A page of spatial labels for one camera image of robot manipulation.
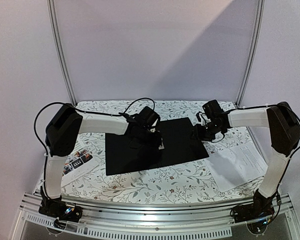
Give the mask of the silver folder clip mechanism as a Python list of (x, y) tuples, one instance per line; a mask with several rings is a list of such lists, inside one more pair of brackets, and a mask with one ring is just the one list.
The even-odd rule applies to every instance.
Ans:
[(159, 150), (163, 150), (165, 147), (164, 147), (164, 143), (162, 142), (161, 144), (160, 144), (160, 146), (158, 147), (158, 149)]

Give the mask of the black clip folder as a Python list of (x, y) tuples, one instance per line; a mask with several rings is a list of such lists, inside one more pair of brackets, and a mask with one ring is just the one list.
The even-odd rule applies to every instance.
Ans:
[(105, 135), (105, 172), (107, 176), (169, 167), (206, 159), (209, 154), (193, 135), (189, 118), (162, 121), (158, 130), (163, 149), (132, 142), (124, 135)]

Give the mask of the colour printed brochure sheet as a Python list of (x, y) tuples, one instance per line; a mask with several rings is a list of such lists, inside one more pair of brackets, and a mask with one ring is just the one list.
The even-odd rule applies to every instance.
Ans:
[(61, 187), (65, 187), (86, 174), (106, 172), (105, 140), (92, 142), (77, 139), (74, 150), (68, 155), (62, 172)]

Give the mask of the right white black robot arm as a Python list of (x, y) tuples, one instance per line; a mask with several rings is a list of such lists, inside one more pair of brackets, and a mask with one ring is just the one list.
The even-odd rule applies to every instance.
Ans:
[(224, 135), (231, 128), (269, 129), (272, 155), (264, 179), (253, 195), (253, 202), (234, 206), (230, 216), (236, 223), (270, 216), (264, 224), (271, 223), (278, 215), (272, 204), (273, 199), (278, 205), (281, 204), (279, 186), (292, 156), (300, 149), (300, 118), (285, 101), (224, 111), (217, 100), (211, 100), (202, 108), (209, 122), (197, 123), (192, 129), (193, 137), (200, 141), (212, 142), (216, 134)]

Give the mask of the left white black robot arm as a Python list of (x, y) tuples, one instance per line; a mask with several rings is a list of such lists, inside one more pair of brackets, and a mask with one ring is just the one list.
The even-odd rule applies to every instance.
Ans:
[(45, 129), (43, 183), (40, 188), (42, 201), (39, 213), (55, 219), (60, 228), (66, 222), (78, 223), (83, 208), (62, 200), (62, 171), (68, 156), (74, 150), (77, 137), (82, 133), (105, 133), (127, 136), (133, 142), (159, 150), (163, 145), (161, 133), (157, 130), (160, 116), (145, 107), (140, 113), (129, 115), (84, 111), (70, 103), (60, 103), (60, 109)]

